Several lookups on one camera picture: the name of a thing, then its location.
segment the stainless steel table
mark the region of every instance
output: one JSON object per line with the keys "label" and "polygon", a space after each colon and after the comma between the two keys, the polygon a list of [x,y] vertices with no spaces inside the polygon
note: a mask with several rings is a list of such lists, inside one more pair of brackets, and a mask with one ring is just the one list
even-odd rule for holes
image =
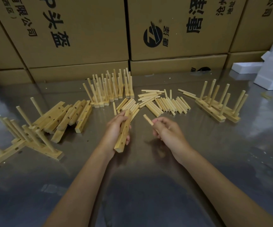
{"label": "stainless steel table", "polygon": [[[210,71],[135,76],[134,92],[137,95],[144,88],[165,88],[167,92],[172,89],[176,97],[182,95],[177,91],[181,88],[199,95],[203,82],[207,80],[210,86],[219,74],[220,71]],[[30,97],[35,97],[42,110],[47,111],[59,101],[88,99],[83,82],[1,87],[0,114],[23,125],[15,108],[20,105],[34,121],[38,113]],[[227,77],[217,83],[220,94],[230,84],[229,107],[241,90],[247,90],[249,97],[239,123],[218,123],[185,96],[192,108],[188,114],[164,115],[179,123],[199,153],[273,215],[273,98],[262,98],[264,89],[248,80]],[[108,165],[90,225],[223,226],[190,174],[154,139],[143,114],[154,118],[144,107],[132,121],[131,143]],[[74,128],[67,129],[62,141],[55,144],[65,153],[60,162],[24,148],[1,163],[0,226],[41,226],[89,158],[112,117],[112,105],[94,109],[82,134],[76,134]],[[0,124],[0,148],[8,147],[11,140],[11,134]]]}

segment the circular logo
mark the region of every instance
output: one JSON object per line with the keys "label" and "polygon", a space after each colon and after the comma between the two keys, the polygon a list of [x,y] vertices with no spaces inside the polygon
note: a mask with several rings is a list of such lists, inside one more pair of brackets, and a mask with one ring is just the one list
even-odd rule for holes
{"label": "circular logo", "polygon": [[163,32],[158,26],[152,23],[149,27],[149,32],[148,29],[145,30],[143,39],[148,47],[154,48],[163,40]]}

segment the hand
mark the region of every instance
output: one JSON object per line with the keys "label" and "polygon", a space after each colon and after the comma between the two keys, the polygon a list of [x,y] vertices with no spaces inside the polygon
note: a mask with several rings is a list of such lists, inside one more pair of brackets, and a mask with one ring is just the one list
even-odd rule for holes
{"label": "hand", "polygon": [[186,141],[179,125],[165,117],[158,117],[152,120],[154,123],[153,135],[163,140],[169,147],[175,159],[181,163],[184,152],[192,149]]}
{"label": "hand", "polygon": [[[119,137],[119,130],[121,127],[121,123],[128,119],[125,115],[125,111],[122,111],[120,114],[117,114],[112,120],[110,120],[106,125],[106,131],[104,136],[102,137],[100,144],[98,145],[103,150],[107,151],[107,153],[111,154],[111,157],[114,155],[114,146]],[[126,145],[130,142],[130,135],[128,133],[126,138]]]}

